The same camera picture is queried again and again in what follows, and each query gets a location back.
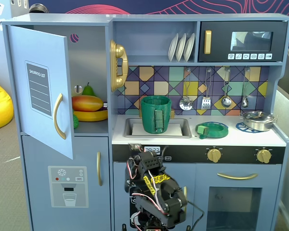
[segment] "oven door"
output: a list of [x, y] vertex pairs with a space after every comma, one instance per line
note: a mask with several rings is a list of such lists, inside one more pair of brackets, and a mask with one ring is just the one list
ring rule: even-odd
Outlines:
[[[196, 164], [200, 231], [269, 231], [281, 165]], [[194, 221], [201, 213], [194, 210]]]
[[202, 22], [199, 62], [283, 61], [287, 22]]

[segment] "microwave buttons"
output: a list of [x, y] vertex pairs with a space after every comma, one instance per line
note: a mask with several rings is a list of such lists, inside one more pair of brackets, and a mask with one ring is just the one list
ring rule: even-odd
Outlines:
[[235, 59], [235, 54], [228, 54], [228, 59]]
[[250, 54], [250, 59], [257, 59], [257, 54]]
[[265, 59], [272, 59], [272, 54], [265, 54]]
[[250, 54], [243, 54], [243, 59], [250, 59]]
[[236, 54], [236, 59], [242, 59], [242, 54]]
[[264, 54], [258, 54], [258, 59], [264, 59]]

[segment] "toy fruit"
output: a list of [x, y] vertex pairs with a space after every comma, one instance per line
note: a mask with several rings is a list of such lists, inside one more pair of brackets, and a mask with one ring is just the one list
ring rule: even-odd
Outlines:
[[76, 129], [79, 126], [79, 120], [76, 115], [73, 115], [73, 123], [74, 123], [74, 129]]
[[103, 107], [104, 102], [92, 95], [78, 95], [72, 97], [72, 106], [75, 111], [95, 112]]
[[79, 121], [100, 121], [108, 118], [108, 110], [102, 110], [97, 112], [80, 112], [74, 111]]
[[96, 96], [94, 94], [93, 88], [91, 86], [89, 86], [89, 83], [87, 86], [85, 86], [85, 88], [82, 91], [82, 95], [92, 95], [92, 96]]

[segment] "gold telephone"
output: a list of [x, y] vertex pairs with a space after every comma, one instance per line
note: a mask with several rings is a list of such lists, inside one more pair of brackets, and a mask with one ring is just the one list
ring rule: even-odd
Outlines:
[[[118, 58], [122, 58], [122, 75], [118, 75]], [[110, 41], [111, 91], [122, 87], [129, 72], [129, 61], [123, 46]]]

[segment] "green cup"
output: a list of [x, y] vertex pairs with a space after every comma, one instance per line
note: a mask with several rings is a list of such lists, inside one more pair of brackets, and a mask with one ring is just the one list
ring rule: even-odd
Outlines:
[[168, 128], [171, 99], [165, 96], [147, 96], [141, 100], [144, 130], [151, 134], [161, 134]]

